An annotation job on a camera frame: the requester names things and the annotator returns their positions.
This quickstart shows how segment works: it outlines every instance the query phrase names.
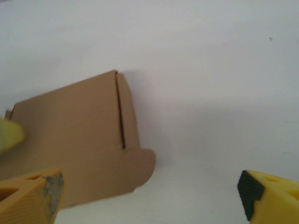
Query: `cardboard piece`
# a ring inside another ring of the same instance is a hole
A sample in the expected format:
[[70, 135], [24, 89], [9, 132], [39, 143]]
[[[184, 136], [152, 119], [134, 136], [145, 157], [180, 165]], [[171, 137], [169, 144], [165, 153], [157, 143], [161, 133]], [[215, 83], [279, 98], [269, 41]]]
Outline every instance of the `cardboard piece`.
[[140, 149], [130, 89], [117, 71], [19, 102], [7, 115], [26, 139], [0, 156], [0, 181], [61, 168], [62, 207], [134, 191], [154, 171], [155, 153]]

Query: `yellow object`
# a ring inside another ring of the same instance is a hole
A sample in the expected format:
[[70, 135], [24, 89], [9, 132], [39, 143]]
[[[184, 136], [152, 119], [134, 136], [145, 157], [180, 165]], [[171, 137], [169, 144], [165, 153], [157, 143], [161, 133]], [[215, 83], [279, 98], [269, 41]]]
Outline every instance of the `yellow object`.
[[299, 182], [244, 170], [238, 190], [251, 224], [299, 223]]
[[64, 179], [50, 169], [0, 182], [0, 224], [53, 224]]
[[25, 132], [21, 126], [0, 118], [0, 154], [17, 145], [24, 138]]

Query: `brown cardboard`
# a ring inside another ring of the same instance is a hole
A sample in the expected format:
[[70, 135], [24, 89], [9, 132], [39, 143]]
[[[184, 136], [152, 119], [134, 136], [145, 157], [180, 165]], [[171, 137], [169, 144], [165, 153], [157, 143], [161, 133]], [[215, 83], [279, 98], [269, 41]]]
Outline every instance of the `brown cardboard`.
[[12, 121], [26, 140], [0, 156], [0, 180], [61, 168], [63, 207], [134, 191], [156, 157], [140, 149], [128, 84], [117, 71], [17, 103]]

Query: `white surface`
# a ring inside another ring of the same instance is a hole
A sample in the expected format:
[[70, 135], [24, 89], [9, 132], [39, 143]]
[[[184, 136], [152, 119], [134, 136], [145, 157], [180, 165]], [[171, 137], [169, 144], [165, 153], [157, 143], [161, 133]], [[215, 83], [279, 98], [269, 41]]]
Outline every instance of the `white surface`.
[[299, 180], [297, 0], [0, 4], [0, 112], [117, 68], [157, 168], [133, 194], [57, 224], [246, 222], [243, 169]]

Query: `yellow plastic part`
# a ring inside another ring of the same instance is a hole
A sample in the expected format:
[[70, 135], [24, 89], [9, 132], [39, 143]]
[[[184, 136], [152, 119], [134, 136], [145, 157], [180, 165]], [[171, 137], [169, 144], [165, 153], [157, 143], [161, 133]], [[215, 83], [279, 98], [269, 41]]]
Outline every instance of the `yellow plastic part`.
[[251, 224], [298, 224], [299, 182], [266, 173], [247, 170], [265, 190], [254, 202]]
[[25, 139], [24, 129], [18, 124], [0, 118], [0, 154]]
[[0, 182], [0, 224], [53, 224], [63, 188], [60, 169]]

